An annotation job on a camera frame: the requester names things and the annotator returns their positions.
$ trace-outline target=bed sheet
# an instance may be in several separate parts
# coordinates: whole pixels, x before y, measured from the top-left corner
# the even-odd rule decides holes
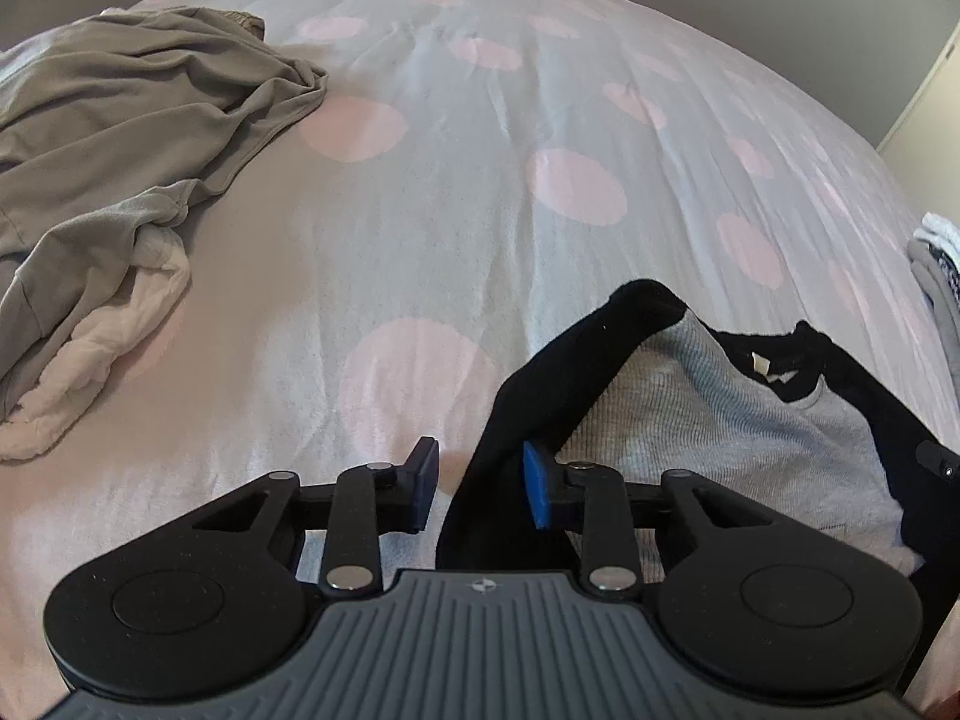
[[[178,4],[261,16],[328,99],[191,212],[188,292],[90,412],[0,469],[7,720],[64,692],[41,630],[60,577],[268,470],[331,482],[438,437],[428,533],[382,539],[388,573],[431,565],[499,384],[632,278],[717,328],[808,319],[960,448],[916,215],[867,143],[736,50],[624,0],[141,7]],[[960,682],[947,646],[921,706]]]

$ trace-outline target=gray ribbed panel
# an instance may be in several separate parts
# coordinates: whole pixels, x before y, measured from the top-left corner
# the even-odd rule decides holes
[[[890,696],[830,709],[721,692],[664,649],[627,605],[560,574],[407,571],[384,596],[333,605],[274,672],[219,698],[124,706],[74,693],[49,720],[858,720],[914,718]]]

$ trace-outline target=mattress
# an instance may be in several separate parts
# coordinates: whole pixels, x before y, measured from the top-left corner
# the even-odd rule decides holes
[[[500,383],[629,279],[734,332],[807,319],[960,448],[904,256],[917,215],[866,142],[736,50],[624,0],[140,7],[178,4],[256,13],[329,94],[191,211],[191,286],[91,410],[0,469],[6,720],[64,694],[41,613],[65,573],[266,471],[332,482],[438,437],[427,532],[381,539],[388,576],[432,565]],[[947,628],[918,706],[960,683]]]

